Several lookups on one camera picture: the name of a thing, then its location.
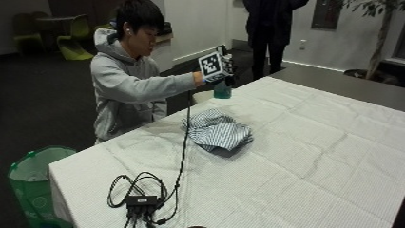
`green bag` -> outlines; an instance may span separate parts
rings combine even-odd
[[[66,228],[71,225],[53,212],[47,164],[70,156],[75,151],[61,146],[47,146],[27,152],[11,164],[9,181],[27,223],[33,228]]]

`white tablecloth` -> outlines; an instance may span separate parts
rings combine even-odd
[[[405,195],[405,113],[265,77],[210,99],[251,127],[233,156],[189,141],[179,211],[162,227],[391,227]],[[75,227],[122,227],[106,196],[114,177],[149,171],[175,182],[186,111],[49,165],[57,215]],[[145,191],[158,195],[154,184]],[[119,200],[127,184],[117,186]],[[166,218],[174,200],[155,213]]]

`wall outlet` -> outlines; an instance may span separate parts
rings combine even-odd
[[[306,48],[306,40],[300,40],[299,49]]]

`folded shirt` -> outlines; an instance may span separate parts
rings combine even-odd
[[[187,119],[182,120],[183,128]],[[209,109],[189,117],[189,137],[206,151],[217,147],[231,151],[253,141],[250,128],[217,109]]]

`black hair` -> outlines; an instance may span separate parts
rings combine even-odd
[[[115,35],[121,40],[123,36],[122,26],[127,22],[133,33],[137,34],[139,27],[147,26],[162,30],[165,19],[159,8],[150,0],[126,0],[115,9]]]

